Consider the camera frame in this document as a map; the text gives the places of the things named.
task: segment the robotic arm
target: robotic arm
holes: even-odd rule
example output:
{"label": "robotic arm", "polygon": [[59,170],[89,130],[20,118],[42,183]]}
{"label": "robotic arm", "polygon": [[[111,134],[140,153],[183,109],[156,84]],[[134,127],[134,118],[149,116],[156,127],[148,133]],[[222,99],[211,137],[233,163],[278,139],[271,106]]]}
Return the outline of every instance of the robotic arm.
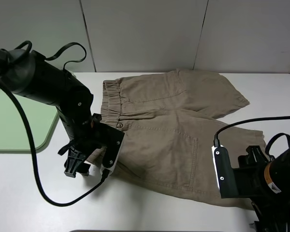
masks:
{"label": "robotic arm", "polygon": [[63,155],[68,151],[64,172],[67,176],[75,177],[76,172],[88,175],[90,165],[84,161],[102,146],[106,146],[107,150],[101,171],[112,172],[124,133],[100,123],[101,115],[91,114],[93,95],[87,87],[65,68],[59,70],[46,62],[56,59],[73,45],[82,47],[78,43],[67,44],[50,58],[34,50],[30,52],[32,44],[29,41],[9,52],[0,49],[0,83],[14,94],[57,108],[70,139],[58,152]]}
{"label": "robotic arm", "polygon": [[[223,130],[243,123],[290,119],[290,116],[255,118],[220,129],[212,147],[217,185],[222,198],[250,198],[259,221],[251,224],[257,232],[290,232],[290,135],[279,133],[266,146],[249,146],[247,155],[238,157],[239,168],[231,167],[229,153],[220,145]],[[286,136],[289,149],[275,159],[269,154],[272,144]]]}

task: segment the khaki shorts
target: khaki shorts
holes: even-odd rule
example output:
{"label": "khaki shorts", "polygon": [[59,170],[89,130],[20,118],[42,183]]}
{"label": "khaki shorts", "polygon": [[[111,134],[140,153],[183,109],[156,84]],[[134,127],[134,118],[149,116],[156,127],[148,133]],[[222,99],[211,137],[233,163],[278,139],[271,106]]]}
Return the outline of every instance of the khaki shorts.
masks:
{"label": "khaki shorts", "polygon": [[[220,206],[251,209],[248,199],[221,199],[211,147],[225,123],[215,120],[249,101],[216,72],[177,70],[103,83],[102,122],[125,132],[112,176],[153,191]],[[219,136],[232,167],[262,131],[230,128]],[[88,161],[100,165],[103,154]]]}

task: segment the white table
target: white table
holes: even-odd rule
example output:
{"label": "white table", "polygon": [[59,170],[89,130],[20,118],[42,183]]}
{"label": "white table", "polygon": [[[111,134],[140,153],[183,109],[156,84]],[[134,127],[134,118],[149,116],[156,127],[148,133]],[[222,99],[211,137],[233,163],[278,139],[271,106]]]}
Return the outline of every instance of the white table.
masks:
{"label": "white table", "polygon": [[[102,82],[142,73],[77,73],[95,95],[92,111],[99,113]],[[262,116],[290,115],[290,74],[224,74],[251,104],[222,121],[232,123]],[[256,122],[243,128],[264,131],[265,140],[279,132],[290,133],[290,120]],[[63,173],[66,156],[57,155],[68,142],[61,122],[43,152],[38,154],[41,181],[46,194],[57,202],[69,202],[98,181],[90,177],[68,178]],[[284,139],[273,146],[275,155],[287,149]],[[249,232],[253,211],[224,208],[165,196],[109,177],[96,192],[77,204],[59,208],[40,196],[29,154],[0,154],[0,232],[69,232],[72,230],[156,230]]]}

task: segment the black cable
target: black cable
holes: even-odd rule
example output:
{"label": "black cable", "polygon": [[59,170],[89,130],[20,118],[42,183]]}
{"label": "black cable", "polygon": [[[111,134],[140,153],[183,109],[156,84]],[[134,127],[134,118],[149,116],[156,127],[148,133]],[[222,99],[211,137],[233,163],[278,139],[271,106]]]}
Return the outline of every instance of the black cable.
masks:
{"label": "black cable", "polygon": [[47,60],[47,61],[52,61],[52,60],[57,59],[58,57],[61,56],[61,54],[62,54],[65,50],[67,50],[69,47],[72,47],[72,46],[74,46],[74,45],[78,45],[78,46],[80,46],[80,47],[84,50],[85,55],[84,55],[84,57],[83,57],[82,59],[80,59],[80,60],[70,60],[70,61],[65,62],[64,65],[63,65],[63,70],[65,71],[65,70],[66,70],[66,65],[67,65],[68,63],[70,63],[70,62],[79,63],[79,62],[82,62],[84,59],[86,59],[86,57],[87,57],[87,51],[86,51],[86,49],[84,48],[84,46],[82,46],[80,43],[77,43],[77,42],[68,43],[68,44],[64,45],[61,49],[59,49],[59,50],[58,50],[58,51],[57,51],[53,56],[48,57],[48,58],[46,58],[45,60]]}
{"label": "black cable", "polygon": [[218,130],[215,134],[215,139],[214,139],[214,147],[219,147],[220,146],[220,142],[219,142],[219,139],[218,139],[218,135],[230,128],[230,127],[234,127],[234,126],[237,126],[237,125],[241,125],[241,124],[244,124],[244,123],[248,123],[248,122],[259,122],[259,121],[273,121],[273,120],[286,120],[286,119],[290,119],[290,116],[280,116],[280,117],[258,117],[258,118],[252,118],[252,119],[248,119],[248,120],[244,120],[244,121],[239,121],[239,122],[235,122],[235,123],[232,123],[232,124],[229,124],[223,128],[221,128],[220,130]]}
{"label": "black cable", "polygon": [[10,61],[9,65],[13,66],[15,64],[18,64],[19,62],[22,61],[23,58],[25,58],[29,54],[29,52],[32,49],[32,43],[30,41],[28,41],[28,40],[24,41],[23,43],[21,43],[15,49],[21,49],[21,48],[23,48],[26,45],[27,45],[27,48],[26,48],[25,52],[23,54],[21,54],[17,59]]}
{"label": "black cable", "polygon": [[32,156],[32,165],[33,165],[33,172],[34,172],[34,178],[35,178],[35,182],[37,184],[38,190],[40,192],[40,194],[42,195],[42,197],[50,204],[54,205],[54,206],[59,206],[59,207],[65,207],[65,206],[70,206],[72,204],[75,204],[76,202],[78,202],[79,200],[83,199],[84,197],[86,197],[87,195],[89,195],[90,193],[92,193],[95,189],[97,189],[104,181],[105,179],[108,177],[109,175],[109,170],[105,169],[102,173],[102,178],[100,183],[98,183],[95,187],[93,187],[91,190],[89,190],[88,192],[86,192],[85,194],[83,194],[82,196],[80,196],[79,198],[75,199],[74,201],[71,201],[69,203],[57,203],[54,202],[53,200],[51,200],[44,192],[42,184],[41,184],[41,180],[39,177],[39,171],[38,171],[38,162],[37,162],[37,153],[35,150],[35,145],[34,145],[34,140],[33,140],[33,136],[32,136],[32,132],[31,132],[31,128],[28,122],[28,119],[26,117],[26,114],[23,110],[23,108],[21,107],[20,103],[18,102],[18,100],[16,99],[16,97],[13,95],[13,93],[11,93],[9,91],[9,89],[3,85],[2,83],[0,83],[0,89],[6,93],[6,95],[11,99],[11,101],[14,103],[16,109],[18,110],[21,119],[24,123],[26,132],[27,132],[27,136],[28,136],[28,140],[29,140],[29,146],[30,146],[30,151],[31,151],[31,156]]}

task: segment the light green mat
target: light green mat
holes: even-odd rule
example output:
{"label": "light green mat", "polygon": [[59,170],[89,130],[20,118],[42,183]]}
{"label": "light green mat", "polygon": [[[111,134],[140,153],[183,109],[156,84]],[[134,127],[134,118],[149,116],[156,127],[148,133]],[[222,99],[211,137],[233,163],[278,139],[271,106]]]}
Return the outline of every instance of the light green mat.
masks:
{"label": "light green mat", "polygon": [[[58,122],[54,106],[15,95],[23,107],[37,152],[49,144]],[[6,94],[0,90],[0,153],[28,153],[29,142],[21,117]]]}

